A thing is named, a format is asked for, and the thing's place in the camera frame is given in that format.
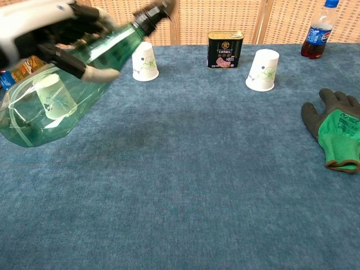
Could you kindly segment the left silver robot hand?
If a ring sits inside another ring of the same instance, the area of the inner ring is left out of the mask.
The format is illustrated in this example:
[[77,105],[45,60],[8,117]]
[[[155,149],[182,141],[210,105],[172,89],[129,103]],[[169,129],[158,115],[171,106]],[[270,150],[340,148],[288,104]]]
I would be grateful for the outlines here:
[[1,69],[16,67],[30,56],[86,82],[106,83],[120,72],[99,69],[76,58],[59,45],[88,43],[117,27],[103,9],[77,1],[23,1],[1,7]]

